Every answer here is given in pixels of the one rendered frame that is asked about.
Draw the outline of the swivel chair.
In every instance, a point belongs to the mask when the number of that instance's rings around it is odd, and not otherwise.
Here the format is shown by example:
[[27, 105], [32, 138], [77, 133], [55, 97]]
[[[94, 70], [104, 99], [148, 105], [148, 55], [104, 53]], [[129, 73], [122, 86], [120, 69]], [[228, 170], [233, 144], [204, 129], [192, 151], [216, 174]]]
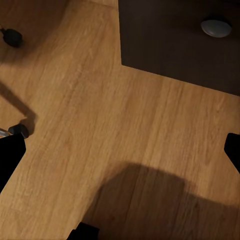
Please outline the swivel chair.
[[[3, 33], [3, 40], [12, 47], [18, 48], [20, 40], [22, 39], [22, 34], [14, 29], [7, 29], [0, 24], [0, 32]], [[24, 139], [29, 138], [29, 130], [24, 124], [17, 124], [12, 126], [7, 130], [0, 128], [0, 138], [22, 134]]]

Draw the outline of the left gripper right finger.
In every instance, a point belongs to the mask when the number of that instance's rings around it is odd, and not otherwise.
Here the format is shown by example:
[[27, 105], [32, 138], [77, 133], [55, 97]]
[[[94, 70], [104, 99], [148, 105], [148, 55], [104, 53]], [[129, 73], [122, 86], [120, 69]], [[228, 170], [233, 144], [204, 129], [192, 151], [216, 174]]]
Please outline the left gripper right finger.
[[240, 174], [240, 135], [228, 133], [224, 151]]

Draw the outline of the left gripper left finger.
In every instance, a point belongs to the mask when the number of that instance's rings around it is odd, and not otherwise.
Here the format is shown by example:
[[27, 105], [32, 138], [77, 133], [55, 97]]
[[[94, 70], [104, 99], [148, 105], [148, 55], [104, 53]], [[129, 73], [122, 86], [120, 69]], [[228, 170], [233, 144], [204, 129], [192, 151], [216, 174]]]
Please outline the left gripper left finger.
[[22, 133], [0, 138], [0, 193], [26, 152]]

